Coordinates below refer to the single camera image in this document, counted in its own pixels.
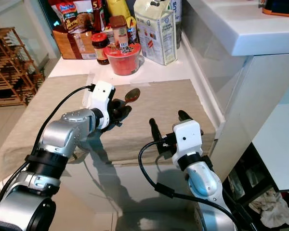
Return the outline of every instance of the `food package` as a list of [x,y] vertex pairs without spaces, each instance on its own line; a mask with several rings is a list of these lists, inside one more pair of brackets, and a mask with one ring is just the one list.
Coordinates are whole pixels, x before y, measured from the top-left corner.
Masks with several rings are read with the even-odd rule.
[[181,41],[181,18],[182,18],[182,0],[171,0],[170,8],[175,12],[175,28],[177,36],[177,49],[180,47]]
[[129,44],[137,42],[137,27],[136,27],[136,19],[134,17],[129,17],[126,20],[127,23],[127,35],[129,37]]
[[56,26],[53,35],[64,59],[96,59],[91,31],[69,34],[63,26]]
[[177,59],[175,12],[170,0],[136,0],[134,12],[144,57],[167,65]]
[[105,16],[102,0],[48,0],[68,33],[102,31]]
[[131,16],[125,0],[107,0],[107,4],[111,16],[123,15],[126,21]]

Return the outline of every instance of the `carton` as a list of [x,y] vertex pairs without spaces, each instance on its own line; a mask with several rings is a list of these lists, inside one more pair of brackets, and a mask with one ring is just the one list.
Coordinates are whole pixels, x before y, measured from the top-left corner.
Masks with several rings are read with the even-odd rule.
[[159,64],[177,59],[175,13],[170,0],[136,0],[134,12],[142,54]]

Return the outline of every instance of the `kitchen counter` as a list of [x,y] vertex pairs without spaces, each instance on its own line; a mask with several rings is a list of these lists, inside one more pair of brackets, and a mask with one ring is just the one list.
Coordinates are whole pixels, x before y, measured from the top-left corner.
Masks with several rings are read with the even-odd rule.
[[149,82],[190,79],[218,137],[218,129],[222,127],[224,116],[187,43],[186,37],[183,37],[178,49],[178,60],[175,62],[163,66],[145,58],[139,70],[129,76],[118,76],[110,65],[99,65],[96,60],[68,60],[61,57],[48,77],[88,75],[87,84],[103,80],[113,85],[131,84],[136,87]]
[[257,0],[187,0],[232,56],[289,53],[289,17],[267,15]]

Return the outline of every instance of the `sauce jar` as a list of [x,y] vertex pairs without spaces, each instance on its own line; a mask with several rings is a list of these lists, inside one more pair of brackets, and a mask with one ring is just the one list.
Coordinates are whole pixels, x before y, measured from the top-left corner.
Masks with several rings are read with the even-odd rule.
[[104,54],[103,49],[108,44],[107,34],[96,33],[91,36],[92,45],[94,46],[97,62],[100,65],[107,65],[109,61],[107,56]]
[[129,45],[129,39],[127,35],[127,23],[123,15],[112,16],[109,18],[110,26],[114,31],[114,38],[116,46],[119,48],[125,48]]

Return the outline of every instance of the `cabinet door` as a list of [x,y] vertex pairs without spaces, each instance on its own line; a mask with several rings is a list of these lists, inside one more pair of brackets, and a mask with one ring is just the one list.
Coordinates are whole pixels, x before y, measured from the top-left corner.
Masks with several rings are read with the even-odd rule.
[[211,155],[222,180],[288,89],[289,54],[254,56],[246,63],[241,77],[241,86]]

